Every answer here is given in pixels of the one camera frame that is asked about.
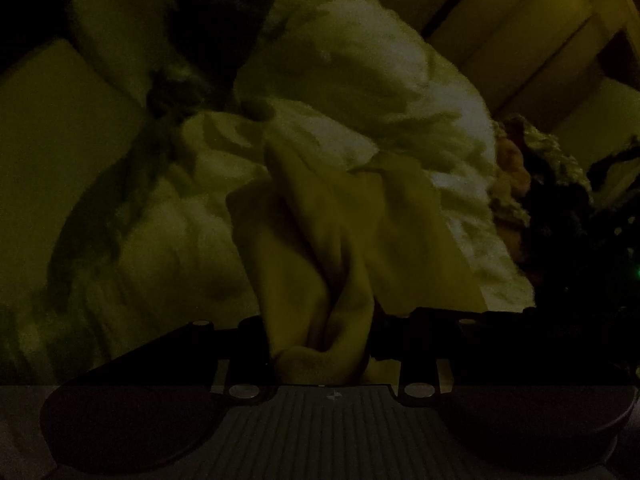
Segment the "plain beige small garment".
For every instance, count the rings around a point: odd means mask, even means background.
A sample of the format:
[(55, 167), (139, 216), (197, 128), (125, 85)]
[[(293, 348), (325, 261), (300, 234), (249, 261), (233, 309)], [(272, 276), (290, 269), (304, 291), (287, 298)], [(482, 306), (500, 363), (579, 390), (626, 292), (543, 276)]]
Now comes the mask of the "plain beige small garment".
[(360, 376), (375, 307), (482, 312), (486, 302), (420, 162), (390, 152), (343, 170), (268, 143), (268, 177), (229, 194), (234, 244), (279, 376)]

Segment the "wooden slatted furniture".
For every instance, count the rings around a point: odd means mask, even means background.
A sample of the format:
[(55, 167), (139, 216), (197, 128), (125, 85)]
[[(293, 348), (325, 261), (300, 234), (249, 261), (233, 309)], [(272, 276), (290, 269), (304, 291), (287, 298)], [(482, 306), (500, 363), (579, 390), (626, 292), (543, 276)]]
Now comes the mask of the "wooden slatted furniture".
[(553, 129), (619, 32), (639, 47), (639, 0), (378, 0), (480, 92), (491, 114)]

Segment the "leaf-patterned white bedsheet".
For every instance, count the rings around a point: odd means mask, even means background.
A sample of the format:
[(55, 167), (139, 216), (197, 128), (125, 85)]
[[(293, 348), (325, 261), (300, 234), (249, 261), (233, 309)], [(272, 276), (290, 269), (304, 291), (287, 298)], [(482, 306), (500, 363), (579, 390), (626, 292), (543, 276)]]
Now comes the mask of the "leaf-patterned white bedsheet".
[(47, 284), (1, 310), (1, 381), (62, 384), (207, 318), (259, 315), (293, 384), (371, 374), (376, 308), (518, 312), (480, 92), (378, 0), (74, 0), (146, 111), (67, 206)]

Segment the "dark patterned cloth pile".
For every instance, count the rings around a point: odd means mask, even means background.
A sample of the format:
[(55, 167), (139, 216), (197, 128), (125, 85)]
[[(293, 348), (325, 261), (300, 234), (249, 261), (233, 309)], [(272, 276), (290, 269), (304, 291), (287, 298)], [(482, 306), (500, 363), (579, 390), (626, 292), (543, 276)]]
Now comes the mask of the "dark patterned cloth pile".
[(590, 173), (543, 133), (515, 114), (496, 123), (500, 164), (524, 178), (515, 203), (528, 220), (518, 268), (533, 285), (533, 308), (639, 319), (639, 258), (627, 252), (614, 222), (593, 195)]

